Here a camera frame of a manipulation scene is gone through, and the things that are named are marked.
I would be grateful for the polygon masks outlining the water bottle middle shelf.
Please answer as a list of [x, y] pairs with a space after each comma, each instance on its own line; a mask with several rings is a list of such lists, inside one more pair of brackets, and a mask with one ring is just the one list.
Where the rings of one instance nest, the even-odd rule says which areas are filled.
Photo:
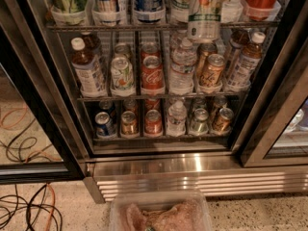
[[174, 94], [187, 94], [193, 91], [193, 74], [197, 61], [196, 50], [188, 38], [181, 43], [171, 54], [169, 71], [169, 88]]

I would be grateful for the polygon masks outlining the Coca-Cola can middle shelf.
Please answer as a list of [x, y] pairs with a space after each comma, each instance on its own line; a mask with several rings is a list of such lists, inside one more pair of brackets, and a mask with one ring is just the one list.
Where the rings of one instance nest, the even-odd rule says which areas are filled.
[[163, 87], [163, 65], [157, 56], [145, 57], [141, 65], [141, 86], [146, 90]]

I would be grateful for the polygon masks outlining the water bottle shelf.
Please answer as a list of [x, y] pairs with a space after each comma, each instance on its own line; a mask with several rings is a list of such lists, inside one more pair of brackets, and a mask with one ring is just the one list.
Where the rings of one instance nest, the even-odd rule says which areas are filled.
[[188, 38], [181, 43], [171, 54], [169, 71], [169, 88], [174, 94], [187, 94], [193, 91], [193, 74], [197, 61], [196, 50]]
[[243, 12], [241, 0], [224, 0], [222, 3], [221, 22], [238, 22]]
[[167, 134], [173, 137], [182, 136], [186, 132], [187, 109], [180, 100], [167, 110]]

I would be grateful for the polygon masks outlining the clear plastic food container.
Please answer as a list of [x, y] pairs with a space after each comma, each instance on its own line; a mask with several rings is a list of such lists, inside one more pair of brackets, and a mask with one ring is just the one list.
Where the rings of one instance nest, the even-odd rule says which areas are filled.
[[109, 231], [214, 231], [199, 191], [138, 192], [112, 203]]

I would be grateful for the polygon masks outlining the tea bottle middle left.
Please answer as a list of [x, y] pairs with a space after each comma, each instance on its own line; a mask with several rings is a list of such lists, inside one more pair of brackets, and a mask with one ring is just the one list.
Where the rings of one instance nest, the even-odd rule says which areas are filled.
[[82, 38], [73, 38], [71, 46], [74, 50], [71, 63], [81, 83], [81, 93], [85, 97], [105, 95], [105, 77], [98, 57], [90, 51]]

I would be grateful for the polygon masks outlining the fridge left glass door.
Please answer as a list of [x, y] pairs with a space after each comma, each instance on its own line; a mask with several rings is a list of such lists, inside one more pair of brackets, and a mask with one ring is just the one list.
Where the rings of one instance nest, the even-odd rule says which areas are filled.
[[1, 0], [3, 184], [82, 180], [76, 85], [44, 0]]

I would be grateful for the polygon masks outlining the tea bottle middle right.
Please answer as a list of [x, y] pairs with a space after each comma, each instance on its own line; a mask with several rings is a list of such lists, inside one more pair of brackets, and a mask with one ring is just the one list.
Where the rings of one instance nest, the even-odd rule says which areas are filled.
[[262, 43], [266, 35], [262, 32], [254, 32], [250, 42], [245, 45], [235, 62], [234, 67], [226, 77], [226, 83], [232, 87], [244, 87], [262, 59]]

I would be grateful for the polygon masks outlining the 7up can middle shelf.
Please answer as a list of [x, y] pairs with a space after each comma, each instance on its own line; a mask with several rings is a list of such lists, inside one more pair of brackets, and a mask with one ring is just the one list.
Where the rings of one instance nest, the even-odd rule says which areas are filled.
[[111, 62], [111, 73], [113, 85], [116, 90], [128, 90], [134, 85], [133, 67], [126, 57], [113, 58]]

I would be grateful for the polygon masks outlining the blue can bottom shelf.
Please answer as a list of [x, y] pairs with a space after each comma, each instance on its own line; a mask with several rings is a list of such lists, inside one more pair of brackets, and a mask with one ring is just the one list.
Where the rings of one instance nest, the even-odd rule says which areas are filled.
[[116, 129], [108, 113], [100, 112], [95, 116], [96, 135], [99, 138], [110, 137], [116, 134]]

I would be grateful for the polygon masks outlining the tea bottle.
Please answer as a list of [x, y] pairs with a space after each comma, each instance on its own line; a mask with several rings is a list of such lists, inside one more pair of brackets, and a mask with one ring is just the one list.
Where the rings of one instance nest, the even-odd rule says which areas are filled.
[[254, 32], [250, 42], [245, 45], [235, 62], [234, 67], [226, 77], [226, 83], [232, 87], [244, 87], [262, 59], [262, 43], [266, 35], [262, 32]]
[[71, 46], [74, 50], [71, 63], [81, 83], [81, 93], [85, 97], [105, 95], [105, 77], [98, 57], [90, 51], [82, 38], [73, 38]]

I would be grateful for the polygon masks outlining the orange can bottom shelf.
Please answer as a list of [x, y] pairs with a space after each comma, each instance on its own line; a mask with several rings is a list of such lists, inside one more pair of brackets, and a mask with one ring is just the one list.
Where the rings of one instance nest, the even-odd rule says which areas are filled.
[[212, 123], [212, 130], [217, 134], [226, 133], [231, 129], [234, 113], [229, 108], [221, 108]]

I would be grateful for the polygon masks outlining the gold can bottom shelf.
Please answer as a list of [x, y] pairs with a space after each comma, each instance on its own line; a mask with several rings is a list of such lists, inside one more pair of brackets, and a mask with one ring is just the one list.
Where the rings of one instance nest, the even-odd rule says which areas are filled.
[[121, 115], [121, 132], [124, 135], [135, 135], [139, 132], [136, 115], [126, 111]]

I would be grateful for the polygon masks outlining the orange LaCroix can middle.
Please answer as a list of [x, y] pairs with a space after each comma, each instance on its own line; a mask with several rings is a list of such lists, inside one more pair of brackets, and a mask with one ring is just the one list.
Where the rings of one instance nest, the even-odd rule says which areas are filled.
[[214, 87], [218, 84], [222, 71], [225, 68], [225, 59], [220, 54], [211, 54], [203, 67], [199, 77], [201, 87]]

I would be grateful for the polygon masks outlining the fridge right glass door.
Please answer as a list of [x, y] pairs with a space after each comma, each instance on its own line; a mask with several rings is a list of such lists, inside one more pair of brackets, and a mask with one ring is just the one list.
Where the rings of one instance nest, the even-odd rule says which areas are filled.
[[244, 102], [243, 130], [233, 143], [243, 167], [307, 163], [307, 133], [295, 120], [308, 97], [308, 3], [284, 12]]

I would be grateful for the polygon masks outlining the stainless fridge bottom grille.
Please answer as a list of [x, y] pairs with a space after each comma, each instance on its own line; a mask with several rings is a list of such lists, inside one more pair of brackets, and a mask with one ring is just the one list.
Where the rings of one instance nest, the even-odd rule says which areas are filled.
[[206, 196], [296, 193], [308, 190], [308, 168], [242, 167], [232, 156], [202, 153], [104, 158], [88, 163], [84, 184], [97, 203], [125, 193], [183, 190]]

